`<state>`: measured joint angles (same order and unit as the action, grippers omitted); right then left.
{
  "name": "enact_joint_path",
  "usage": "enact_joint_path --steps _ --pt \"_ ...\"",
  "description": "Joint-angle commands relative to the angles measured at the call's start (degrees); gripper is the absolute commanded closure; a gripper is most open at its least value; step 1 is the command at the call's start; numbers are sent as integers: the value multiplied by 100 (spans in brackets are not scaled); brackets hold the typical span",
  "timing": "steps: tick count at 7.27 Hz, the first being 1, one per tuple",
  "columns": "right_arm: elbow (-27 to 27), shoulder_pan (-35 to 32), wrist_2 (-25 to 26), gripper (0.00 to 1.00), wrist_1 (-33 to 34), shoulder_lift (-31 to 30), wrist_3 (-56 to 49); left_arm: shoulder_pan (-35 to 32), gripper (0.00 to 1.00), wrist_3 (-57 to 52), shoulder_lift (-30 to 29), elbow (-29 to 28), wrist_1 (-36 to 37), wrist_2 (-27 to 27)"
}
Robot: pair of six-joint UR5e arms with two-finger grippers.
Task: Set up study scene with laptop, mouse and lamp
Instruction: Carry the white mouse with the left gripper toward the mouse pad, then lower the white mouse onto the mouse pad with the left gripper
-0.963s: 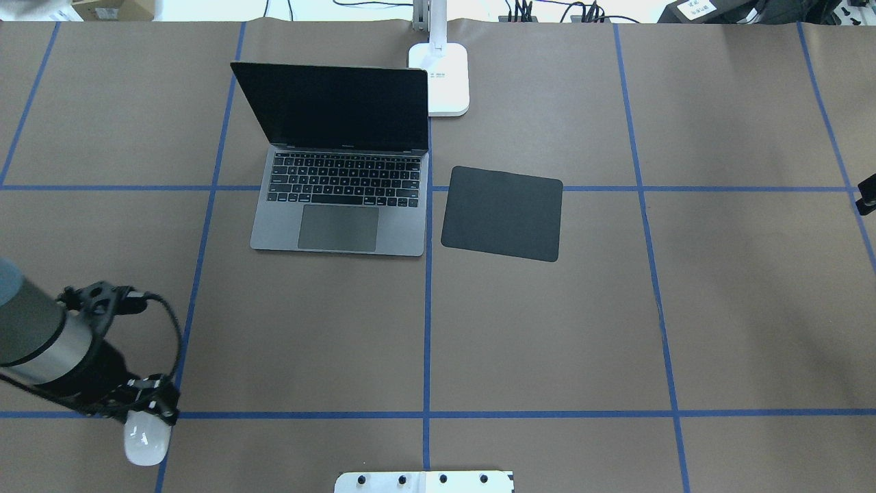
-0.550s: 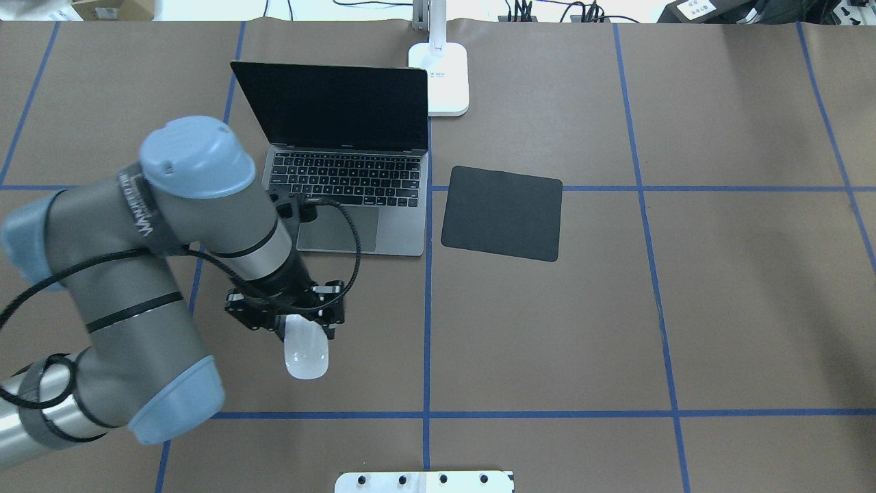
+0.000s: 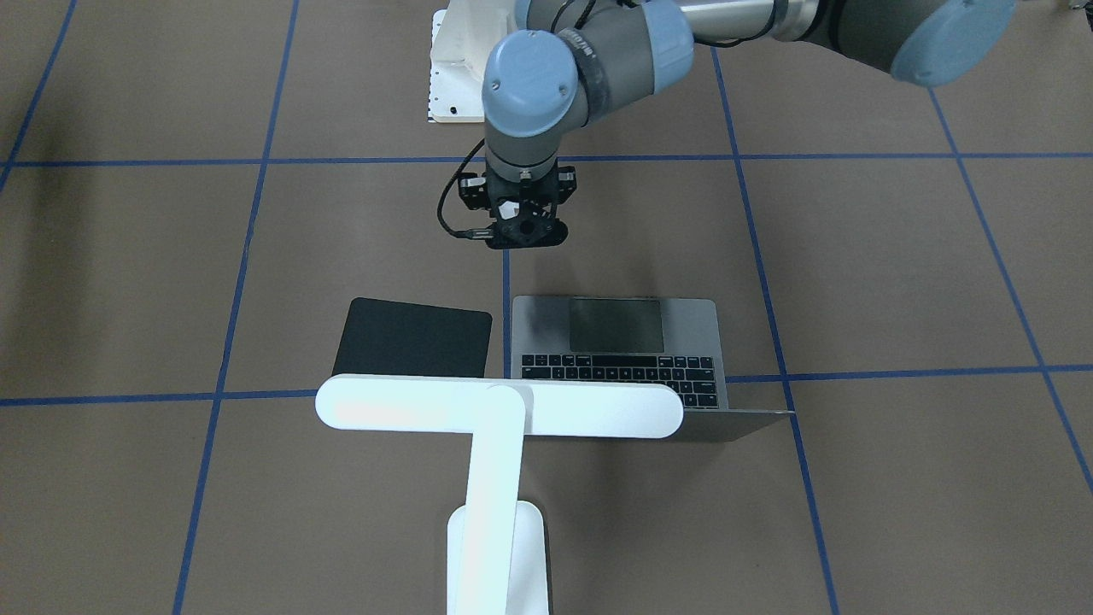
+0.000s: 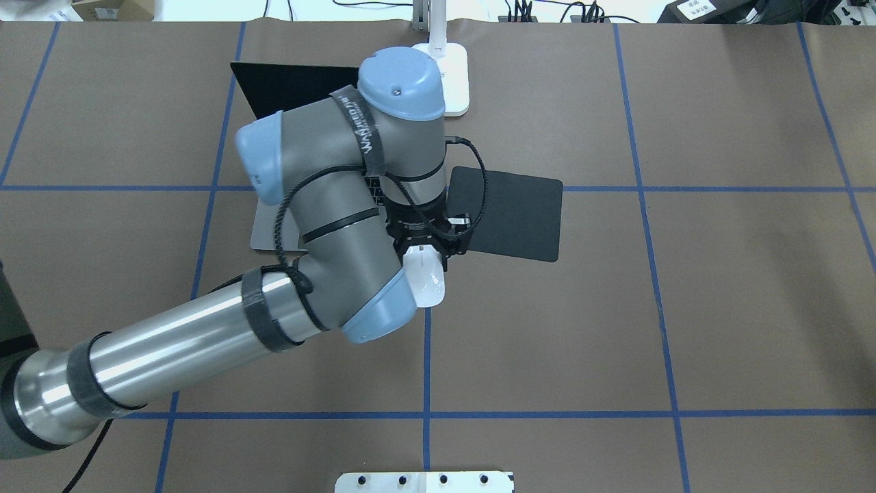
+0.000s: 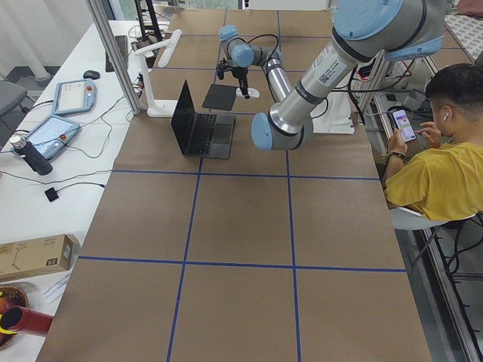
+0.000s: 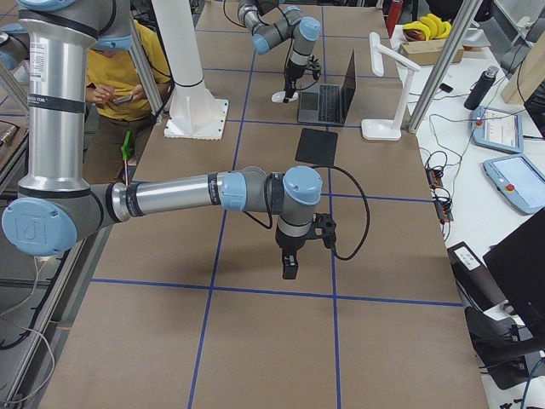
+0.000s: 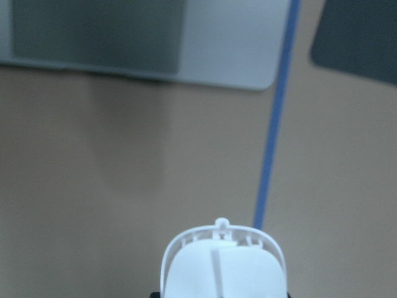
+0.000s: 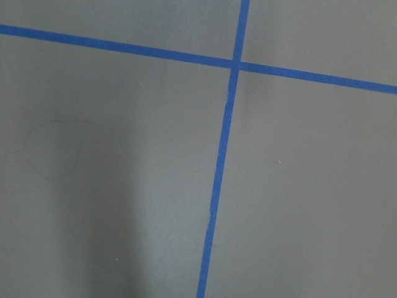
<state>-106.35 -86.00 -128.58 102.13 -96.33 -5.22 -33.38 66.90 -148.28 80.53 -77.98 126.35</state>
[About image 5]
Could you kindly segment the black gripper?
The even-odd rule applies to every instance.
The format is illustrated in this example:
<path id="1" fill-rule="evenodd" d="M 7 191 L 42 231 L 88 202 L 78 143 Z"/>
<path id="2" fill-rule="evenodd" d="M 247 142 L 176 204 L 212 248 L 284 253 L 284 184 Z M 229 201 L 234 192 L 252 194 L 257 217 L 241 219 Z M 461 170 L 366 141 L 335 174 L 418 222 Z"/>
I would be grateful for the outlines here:
<path id="1" fill-rule="evenodd" d="M 251 96 L 249 94 L 248 88 L 248 68 L 244 67 L 233 67 L 232 68 L 232 75 L 238 79 L 238 88 L 237 88 L 237 96 L 244 97 L 245 99 L 249 99 Z"/>

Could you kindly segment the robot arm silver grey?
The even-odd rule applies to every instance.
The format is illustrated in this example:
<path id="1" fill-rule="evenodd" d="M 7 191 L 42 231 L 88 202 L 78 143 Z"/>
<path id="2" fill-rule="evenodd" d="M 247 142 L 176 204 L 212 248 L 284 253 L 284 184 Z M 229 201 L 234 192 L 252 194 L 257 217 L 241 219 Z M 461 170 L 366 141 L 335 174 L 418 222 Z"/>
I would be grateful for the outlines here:
<path id="1" fill-rule="evenodd" d="M 332 39 L 295 85 L 289 83 L 277 51 L 248 44 L 233 25 L 226 25 L 218 32 L 226 57 L 217 73 L 233 71 L 246 95 L 248 67 L 260 66 L 275 104 L 268 113 L 254 116 L 254 145 L 262 150 L 297 149 L 312 136 L 311 112 L 357 64 L 369 62 L 380 51 L 388 61 L 437 52 L 445 14 L 444 1 L 340 1 Z"/>

